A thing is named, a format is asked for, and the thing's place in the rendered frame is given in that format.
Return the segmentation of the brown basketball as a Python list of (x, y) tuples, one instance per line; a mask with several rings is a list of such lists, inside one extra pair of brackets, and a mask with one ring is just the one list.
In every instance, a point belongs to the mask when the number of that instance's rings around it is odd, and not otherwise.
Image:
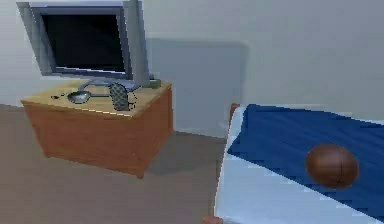
[(348, 188), (359, 176), (355, 156), (336, 144), (313, 147), (306, 156), (305, 168), (316, 183), (328, 189)]

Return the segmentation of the brown wooden cabinet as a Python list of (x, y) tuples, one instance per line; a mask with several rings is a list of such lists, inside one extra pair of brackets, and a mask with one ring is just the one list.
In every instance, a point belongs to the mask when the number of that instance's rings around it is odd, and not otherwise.
[(172, 85), (139, 88), (129, 94), (130, 109), (116, 111), (90, 87), (84, 104), (67, 96), (85, 84), (71, 80), (21, 100), (47, 157), (61, 158), (143, 178), (152, 160), (173, 133)]

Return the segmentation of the blue blanket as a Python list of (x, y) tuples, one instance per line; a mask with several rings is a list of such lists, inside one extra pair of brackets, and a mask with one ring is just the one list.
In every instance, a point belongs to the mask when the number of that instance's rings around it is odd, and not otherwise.
[[(359, 176), (352, 186), (327, 189), (306, 172), (308, 152), (324, 143), (344, 147), (357, 159)], [(228, 153), (384, 222), (384, 124), (331, 112), (250, 104)]]

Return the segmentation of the bed with white sheet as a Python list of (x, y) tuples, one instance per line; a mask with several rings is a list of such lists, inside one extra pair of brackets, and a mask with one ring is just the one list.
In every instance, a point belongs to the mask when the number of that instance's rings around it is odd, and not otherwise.
[(221, 164), (214, 213), (223, 218), (224, 224), (384, 224), (263, 166), (229, 154), (248, 105), (234, 111)]

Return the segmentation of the grey television set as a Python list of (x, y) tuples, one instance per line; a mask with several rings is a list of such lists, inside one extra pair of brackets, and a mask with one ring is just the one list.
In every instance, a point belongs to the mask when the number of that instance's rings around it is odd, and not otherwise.
[(149, 83), (141, 0), (28, 0), (16, 3), (43, 76)]

